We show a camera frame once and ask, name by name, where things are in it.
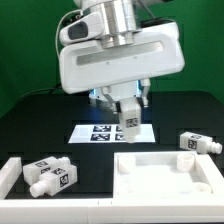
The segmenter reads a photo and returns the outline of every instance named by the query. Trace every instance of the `white block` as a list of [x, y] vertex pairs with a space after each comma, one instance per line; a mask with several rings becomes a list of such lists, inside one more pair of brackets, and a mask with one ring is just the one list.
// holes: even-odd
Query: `white block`
[[10, 158], [0, 171], [0, 199], [5, 199], [21, 173], [21, 158]]

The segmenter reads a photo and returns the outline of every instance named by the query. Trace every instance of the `green wall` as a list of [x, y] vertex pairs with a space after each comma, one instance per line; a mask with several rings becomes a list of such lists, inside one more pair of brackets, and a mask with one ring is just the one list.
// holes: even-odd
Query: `green wall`
[[[72, 0], [0, 0], [0, 117], [30, 91], [60, 82], [54, 47]], [[186, 67], [152, 80], [153, 91], [208, 91], [224, 103], [224, 0], [174, 0], [152, 7], [180, 25]], [[141, 12], [141, 18], [147, 18]]]

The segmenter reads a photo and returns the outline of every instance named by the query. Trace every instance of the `black tabletop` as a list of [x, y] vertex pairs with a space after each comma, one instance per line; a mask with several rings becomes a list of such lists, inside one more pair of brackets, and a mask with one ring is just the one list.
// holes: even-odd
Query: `black tabletop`
[[[152, 124], [156, 143], [68, 144], [77, 124], [119, 123], [110, 110], [88, 101], [88, 96], [56, 94], [22, 100], [0, 119], [0, 166], [14, 156], [22, 158], [22, 165], [67, 156], [78, 167], [79, 181], [53, 198], [111, 198], [114, 152], [178, 151], [179, 136], [185, 131], [211, 136], [224, 145], [224, 106], [205, 92], [149, 95], [142, 123]], [[211, 158], [224, 174], [224, 153]], [[22, 175], [7, 198], [32, 198]]]

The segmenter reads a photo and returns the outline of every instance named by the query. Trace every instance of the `metal cylinder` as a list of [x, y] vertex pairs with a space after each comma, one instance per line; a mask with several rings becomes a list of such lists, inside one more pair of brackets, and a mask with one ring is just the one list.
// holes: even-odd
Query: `metal cylinder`
[[134, 43], [133, 32], [136, 32], [139, 26], [132, 0], [103, 2], [90, 7], [87, 12], [99, 12], [103, 17], [103, 48]]

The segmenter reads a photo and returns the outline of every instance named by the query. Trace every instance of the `small white cube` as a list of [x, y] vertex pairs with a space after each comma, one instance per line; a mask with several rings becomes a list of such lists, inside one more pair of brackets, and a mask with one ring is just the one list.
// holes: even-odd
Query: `small white cube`
[[121, 155], [118, 159], [118, 169], [120, 173], [130, 174], [135, 170], [136, 159], [134, 155]]

